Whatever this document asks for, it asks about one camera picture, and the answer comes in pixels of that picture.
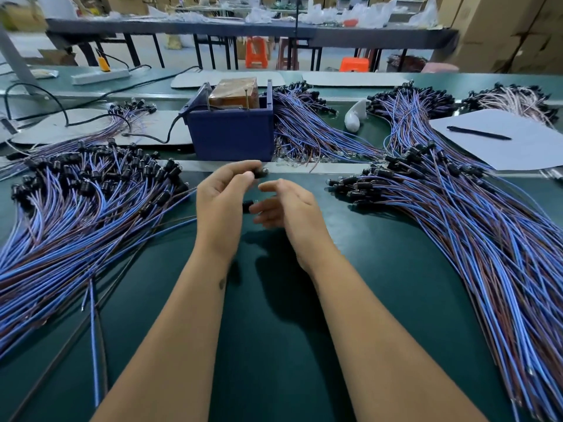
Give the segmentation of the person's right hand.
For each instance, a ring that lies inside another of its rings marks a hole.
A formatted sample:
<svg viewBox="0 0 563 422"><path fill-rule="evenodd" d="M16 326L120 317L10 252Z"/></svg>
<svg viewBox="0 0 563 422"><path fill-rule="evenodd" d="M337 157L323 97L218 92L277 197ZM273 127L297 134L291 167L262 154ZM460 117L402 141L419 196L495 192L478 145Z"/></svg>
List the person's right hand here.
<svg viewBox="0 0 563 422"><path fill-rule="evenodd" d="M316 199L301 186L298 196L275 193L252 205L250 213L255 224L285 230L299 265L310 275L337 253Z"/></svg>

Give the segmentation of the person's left hand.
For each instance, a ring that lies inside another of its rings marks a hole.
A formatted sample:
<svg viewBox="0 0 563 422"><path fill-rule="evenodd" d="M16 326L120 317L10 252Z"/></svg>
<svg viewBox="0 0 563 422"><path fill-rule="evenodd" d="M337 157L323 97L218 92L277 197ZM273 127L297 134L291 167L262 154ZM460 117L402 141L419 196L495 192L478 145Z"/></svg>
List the person's left hand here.
<svg viewBox="0 0 563 422"><path fill-rule="evenodd" d="M218 168L198 186L195 249L217 264L229 265L242 231L245 194L233 195L233 177L261 167L259 160L232 162Z"/></svg>

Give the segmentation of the person's right forearm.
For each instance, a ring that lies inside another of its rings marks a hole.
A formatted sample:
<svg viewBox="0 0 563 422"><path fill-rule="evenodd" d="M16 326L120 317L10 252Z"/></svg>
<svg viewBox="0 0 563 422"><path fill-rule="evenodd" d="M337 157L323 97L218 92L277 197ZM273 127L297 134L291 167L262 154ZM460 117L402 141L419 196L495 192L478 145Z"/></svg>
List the person's right forearm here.
<svg viewBox="0 0 563 422"><path fill-rule="evenodd" d="M334 247L300 253L357 422L489 422Z"/></svg>

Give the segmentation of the person's left forearm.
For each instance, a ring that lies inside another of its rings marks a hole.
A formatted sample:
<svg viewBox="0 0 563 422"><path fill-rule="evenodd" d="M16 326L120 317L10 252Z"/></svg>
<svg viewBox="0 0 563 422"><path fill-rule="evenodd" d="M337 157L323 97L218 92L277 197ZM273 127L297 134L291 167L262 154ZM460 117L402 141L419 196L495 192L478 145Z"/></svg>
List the person's left forearm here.
<svg viewBox="0 0 563 422"><path fill-rule="evenodd" d="M196 249L90 422L208 422L234 254Z"/></svg>

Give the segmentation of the blue box machine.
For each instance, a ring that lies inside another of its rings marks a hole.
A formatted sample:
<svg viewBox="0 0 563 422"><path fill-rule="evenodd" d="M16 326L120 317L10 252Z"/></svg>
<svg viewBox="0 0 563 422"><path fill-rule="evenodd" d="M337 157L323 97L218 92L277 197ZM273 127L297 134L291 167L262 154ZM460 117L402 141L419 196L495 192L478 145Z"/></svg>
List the blue box machine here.
<svg viewBox="0 0 563 422"><path fill-rule="evenodd" d="M250 100L239 107L214 106L209 101L211 85L204 83L179 111L179 118L200 161L271 161L274 155L274 110L272 81L258 96L258 107Z"/></svg>

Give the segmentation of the brown block in machine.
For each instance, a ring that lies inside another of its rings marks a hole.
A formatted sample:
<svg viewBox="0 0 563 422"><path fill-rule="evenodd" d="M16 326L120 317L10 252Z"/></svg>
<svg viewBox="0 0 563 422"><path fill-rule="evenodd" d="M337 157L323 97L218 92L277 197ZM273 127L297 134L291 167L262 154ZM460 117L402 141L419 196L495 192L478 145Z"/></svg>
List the brown block in machine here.
<svg viewBox="0 0 563 422"><path fill-rule="evenodd" d="M208 102L222 108L260 108L257 77L222 79L211 91Z"/></svg>

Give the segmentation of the white plastic bag lump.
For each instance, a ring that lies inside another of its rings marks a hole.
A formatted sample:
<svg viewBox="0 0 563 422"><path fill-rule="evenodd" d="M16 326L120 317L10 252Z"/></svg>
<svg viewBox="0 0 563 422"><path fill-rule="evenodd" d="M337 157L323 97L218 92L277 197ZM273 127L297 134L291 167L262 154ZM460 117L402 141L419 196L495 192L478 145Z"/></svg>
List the white plastic bag lump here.
<svg viewBox="0 0 563 422"><path fill-rule="evenodd" d="M367 108L369 100L363 98L357 101L345 114L344 124L348 132L356 134L360 130L362 121L368 117Z"/></svg>

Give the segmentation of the orange plastic stool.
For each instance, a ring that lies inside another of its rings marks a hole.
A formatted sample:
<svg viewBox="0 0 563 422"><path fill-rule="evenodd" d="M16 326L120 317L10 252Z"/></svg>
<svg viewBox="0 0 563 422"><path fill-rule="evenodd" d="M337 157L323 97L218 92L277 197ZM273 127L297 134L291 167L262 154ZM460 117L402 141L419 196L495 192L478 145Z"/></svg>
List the orange plastic stool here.
<svg viewBox="0 0 563 422"><path fill-rule="evenodd" d="M342 58L339 72L370 72L370 60L363 57Z"/></svg>
<svg viewBox="0 0 563 422"><path fill-rule="evenodd" d="M251 36L245 40L245 67L247 69L267 69L268 44L262 36Z"/></svg>

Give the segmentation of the white foam mat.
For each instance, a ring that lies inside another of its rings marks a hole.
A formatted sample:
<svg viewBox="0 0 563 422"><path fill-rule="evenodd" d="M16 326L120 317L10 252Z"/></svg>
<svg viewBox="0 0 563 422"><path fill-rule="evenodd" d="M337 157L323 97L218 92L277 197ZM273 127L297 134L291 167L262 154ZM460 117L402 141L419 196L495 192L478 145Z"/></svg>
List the white foam mat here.
<svg viewBox="0 0 563 422"><path fill-rule="evenodd" d="M151 135L161 141L165 141L176 115L177 113L174 111L160 110L157 110L155 113L134 113L129 119L133 136L123 136L122 132L118 132L115 135L116 144L126 146L134 142L139 146L160 145L159 142L141 137L140 134ZM110 118L104 117L87 124L66 127L64 114L57 113L44 118L31 127L21 129L17 134L11 136L11 141L14 144L20 145L53 144L72 138L92 135L109 127L110 124ZM191 145L192 143L189 129L182 120L178 120L172 129L167 145L170 147L184 146Z"/></svg>

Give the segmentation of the white power strip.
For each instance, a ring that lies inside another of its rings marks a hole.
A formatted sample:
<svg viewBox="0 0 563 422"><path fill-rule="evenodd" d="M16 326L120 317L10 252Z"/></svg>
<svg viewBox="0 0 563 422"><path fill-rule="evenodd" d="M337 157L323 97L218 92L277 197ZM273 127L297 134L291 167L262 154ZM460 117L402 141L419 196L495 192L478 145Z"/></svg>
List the white power strip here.
<svg viewBox="0 0 563 422"><path fill-rule="evenodd" d="M114 69L109 71L95 70L94 72L84 72L73 75L72 84L75 86L83 86L118 79L126 79L129 77L130 71L128 69Z"/></svg>

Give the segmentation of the pile of clear plastic bags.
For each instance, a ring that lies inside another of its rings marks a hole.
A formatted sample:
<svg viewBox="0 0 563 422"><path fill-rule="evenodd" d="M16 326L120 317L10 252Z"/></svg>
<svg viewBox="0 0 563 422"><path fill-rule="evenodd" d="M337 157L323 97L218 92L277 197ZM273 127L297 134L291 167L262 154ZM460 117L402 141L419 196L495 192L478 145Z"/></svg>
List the pile of clear plastic bags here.
<svg viewBox="0 0 563 422"><path fill-rule="evenodd" d="M356 4L351 9L339 10L335 7L323 8L310 0L304 11L295 9L287 16L276 18L277 12L271 9L253 7L245 18L246 23L274 23L275 21L294 22L298 25L336 26L364 29L382 29L391 23L391 18L400 13L408 13L408 7L399 6L401 0ZM408 27L420 29L441 28L436 0L426 0L425 7L410 15L405 23Z"/></svg>

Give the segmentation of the black pen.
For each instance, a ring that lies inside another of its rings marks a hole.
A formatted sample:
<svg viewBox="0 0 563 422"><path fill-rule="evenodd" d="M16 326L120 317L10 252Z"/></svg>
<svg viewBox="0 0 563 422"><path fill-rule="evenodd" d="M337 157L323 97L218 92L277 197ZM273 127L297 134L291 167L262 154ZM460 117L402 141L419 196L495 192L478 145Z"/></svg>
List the black pen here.
<svg viewBox="0 0 563 422"><path fill-rule="evenodd" d="M450 131L450 132L453 132L453 133L475 135L475 136L480 136L480 137L489 138L489 139L496 139L496 140L500 140L500 141L511 141L512 140L510 137L502 135L502 134L495 134L495 133L484 132L484 131L480 131L480 130L463 128L463 127L455 127L455 126L451 126L451 125L447 126L447 130Z"/></svg>

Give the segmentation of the white paper sheet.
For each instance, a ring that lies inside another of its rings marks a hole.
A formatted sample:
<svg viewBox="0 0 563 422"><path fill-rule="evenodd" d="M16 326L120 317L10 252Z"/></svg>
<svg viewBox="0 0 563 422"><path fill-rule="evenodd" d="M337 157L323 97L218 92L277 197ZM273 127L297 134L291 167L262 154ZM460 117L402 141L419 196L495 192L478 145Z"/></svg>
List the white paper sheet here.
<svg viewBox="0 0 563 422"><path fill-rule="evenodd" d="M502 110L481 110L430 120L430 125L494 170L541 170L563 166L563 134L541 122ZM461 127L507 136L509 141L453 132Z"/></svg>

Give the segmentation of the stack of cardboard boxes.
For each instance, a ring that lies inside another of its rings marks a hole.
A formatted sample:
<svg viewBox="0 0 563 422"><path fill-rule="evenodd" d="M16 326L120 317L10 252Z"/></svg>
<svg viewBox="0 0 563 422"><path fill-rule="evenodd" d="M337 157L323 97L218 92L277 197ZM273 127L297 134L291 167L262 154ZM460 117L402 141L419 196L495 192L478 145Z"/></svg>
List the stack of cardboard boxes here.
<svg viewBox="0 0 563 422"><path fill-rule="evenodd" d="M439 20L458 31L451 53L431 62L461 72L563 75L563 0L437 0Z"/></svg>

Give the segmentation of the grey metal post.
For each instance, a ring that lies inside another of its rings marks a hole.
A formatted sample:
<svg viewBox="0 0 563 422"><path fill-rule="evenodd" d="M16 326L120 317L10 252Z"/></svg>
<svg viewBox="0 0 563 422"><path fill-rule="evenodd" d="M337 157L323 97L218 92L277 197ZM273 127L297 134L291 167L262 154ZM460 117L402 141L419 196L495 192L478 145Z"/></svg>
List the grey metal post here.
<svg viewBox="0 0 563 422"><path fill-rule="evenodd" d="M33 85L38 85L37 80L32 75L32 72L26 64L24 58L19 54L18 49L14 46L10 39L8 32L0 22L0 52L4 59L12 68L12 71L18 78L18 83L22 84L28 94L37 94L37 88Z"/></svg>

